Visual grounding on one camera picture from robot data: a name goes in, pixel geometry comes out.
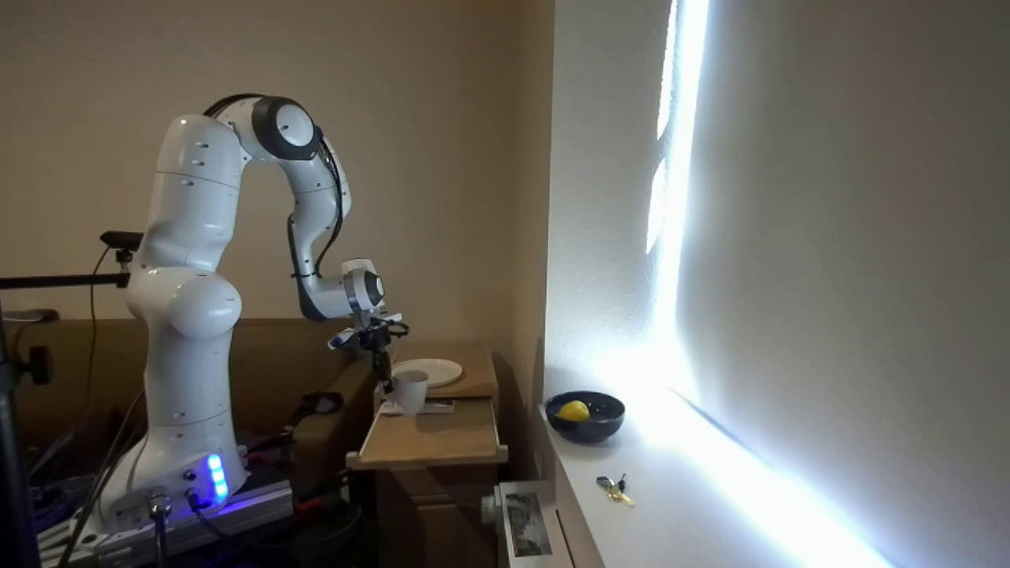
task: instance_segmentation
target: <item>lemon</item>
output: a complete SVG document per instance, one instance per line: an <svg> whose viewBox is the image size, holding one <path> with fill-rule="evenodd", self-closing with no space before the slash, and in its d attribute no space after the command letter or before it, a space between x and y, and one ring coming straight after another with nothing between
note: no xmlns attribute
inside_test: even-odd
<svg viewBox="0 0 1010 568"><path fill-rule="evenodd" d="M558 421L588 422L589 421L589 406L584 402L568 402L568 404L558 406Z"/></svg>

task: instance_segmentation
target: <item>white plate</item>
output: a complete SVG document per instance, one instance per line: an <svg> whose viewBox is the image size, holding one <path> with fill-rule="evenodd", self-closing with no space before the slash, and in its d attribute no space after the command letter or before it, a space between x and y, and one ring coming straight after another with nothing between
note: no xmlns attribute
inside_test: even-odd
<svg viewBox="0 0 1010 568"><path fill-rule="evenodd" d="M423 373L433 389L433 384L459 381L464 376L464 365L453 359L402 359L391 365L391 376L402 376L402 373Z"/></svg>

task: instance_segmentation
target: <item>sunlight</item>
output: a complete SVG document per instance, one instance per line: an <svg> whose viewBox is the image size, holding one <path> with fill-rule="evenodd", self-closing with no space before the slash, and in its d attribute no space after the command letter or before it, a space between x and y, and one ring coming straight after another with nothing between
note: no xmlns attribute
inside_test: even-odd
<svg viewBox="0 0 1010 568"><path fill-rule="evenodd" d="M696 378L677 316L705 36L707 0L673 0L657 109L659 163L646 221L646 256L657 258L649 337L635 351L610 353L600 370L630 373L624 402L641 421L645 441L686 454L786 556L802 564L887 564L821 495L759 462L693 406Z"/></svg>

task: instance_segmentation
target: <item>black bowl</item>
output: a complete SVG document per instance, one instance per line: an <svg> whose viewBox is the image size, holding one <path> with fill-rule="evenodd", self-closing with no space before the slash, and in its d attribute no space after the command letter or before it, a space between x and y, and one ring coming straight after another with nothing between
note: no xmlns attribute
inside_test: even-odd
<svg viewBox="0 0 1010 568"><path fill-rule="evenodd" d="M584 402L589 406L589 421L584 421L584 422L563 421L558 411L568 402ZM581 441L581 446L597 446L597 441L610 439L611 433L619 433L624 422L624 404L605 391L563 391L563 393L550 397L544 404L544 411L546 411L550 426L558 434Z"/></svg>

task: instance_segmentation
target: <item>wooden cabinet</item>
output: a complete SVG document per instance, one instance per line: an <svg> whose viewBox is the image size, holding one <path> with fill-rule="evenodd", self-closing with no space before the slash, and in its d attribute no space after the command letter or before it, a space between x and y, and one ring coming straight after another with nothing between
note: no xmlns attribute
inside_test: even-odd
<svg viewBox="0 0 1010 568"><path fill-rule="evenodd" d="M377 480L377 516L385 530L385 568L494 568L494 530L480 522L480 500L494 467L385 470Z"/></svg>
<svg viewBox="0 0 1010 568"><path fill-rule="evenodd" d="M498 441L494 373L482 347L412 347L417 357L464 364L441 389L452 413L377 413L348 467L377 470L377 522L385 530L385 568L492 568L494 530L480 522L509 447Z"/></svg>

